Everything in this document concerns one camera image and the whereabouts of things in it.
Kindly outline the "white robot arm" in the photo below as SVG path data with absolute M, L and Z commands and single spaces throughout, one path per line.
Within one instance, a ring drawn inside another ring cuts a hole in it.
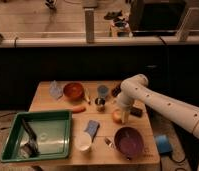
M 120 108 L 122 121 L 128 121 L 134 101 L 139 100 L 199 139 L 199 107 L 152 91 L 147 86 L 148 79 L 143 74 L 121 82 L 121 92 L 117 95 L 116 103 Z

